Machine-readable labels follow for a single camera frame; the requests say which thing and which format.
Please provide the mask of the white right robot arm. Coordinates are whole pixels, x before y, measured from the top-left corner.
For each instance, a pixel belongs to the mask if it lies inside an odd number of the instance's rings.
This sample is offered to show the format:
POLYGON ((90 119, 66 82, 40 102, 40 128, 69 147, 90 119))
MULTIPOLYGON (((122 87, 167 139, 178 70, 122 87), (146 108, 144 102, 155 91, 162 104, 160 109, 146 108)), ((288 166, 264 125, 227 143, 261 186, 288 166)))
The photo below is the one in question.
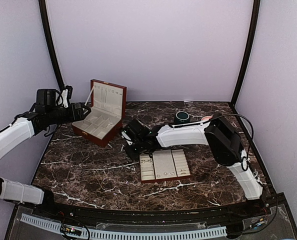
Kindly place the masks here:
POLYGON ((121 130, 121 135, 127 142, 127 155, 134 160, 142 153, 151 155, 163 148, 209 146, 214 160, 233 173, 249 200, 243 212, 248 217, 254 217, 263 209, 260 198, 265 191, 264 185, 251 166, 250 150, 245 149, 240 134, 226 118, 227 115, 217 112, 208 120, 157 125, 152 129, 134 118, 121 130))

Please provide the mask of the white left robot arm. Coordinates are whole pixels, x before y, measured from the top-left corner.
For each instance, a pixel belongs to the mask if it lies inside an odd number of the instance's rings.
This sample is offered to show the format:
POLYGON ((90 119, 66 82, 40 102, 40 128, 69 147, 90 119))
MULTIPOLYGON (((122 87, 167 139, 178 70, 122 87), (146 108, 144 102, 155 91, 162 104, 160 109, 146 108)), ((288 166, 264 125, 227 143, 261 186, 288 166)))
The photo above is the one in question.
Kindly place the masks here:
MULTIPOLYGON (((82 121, 90 113, 90 107, 71 103, 68 107, 55 106, 46 112, 27 111, 17 115, 12 123, 0 130, 0 160, 51 125, 82 121)), ((59 206, 51 201, 52 197, 50 191, 0 177, 0 200, 39 205, 40 211, 48 218, 55 218, 59 206)))

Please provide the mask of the red jewelry tray insert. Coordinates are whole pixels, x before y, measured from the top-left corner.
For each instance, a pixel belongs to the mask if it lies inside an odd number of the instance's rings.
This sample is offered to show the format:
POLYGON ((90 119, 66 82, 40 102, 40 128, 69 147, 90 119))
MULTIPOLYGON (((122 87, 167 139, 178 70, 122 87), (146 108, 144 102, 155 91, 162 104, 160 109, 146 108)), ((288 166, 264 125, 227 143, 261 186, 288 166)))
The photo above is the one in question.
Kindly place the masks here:
POLYGON ((183 149, 157 150, 139 156, 141 183, 161 183, 191 177, 183 149))

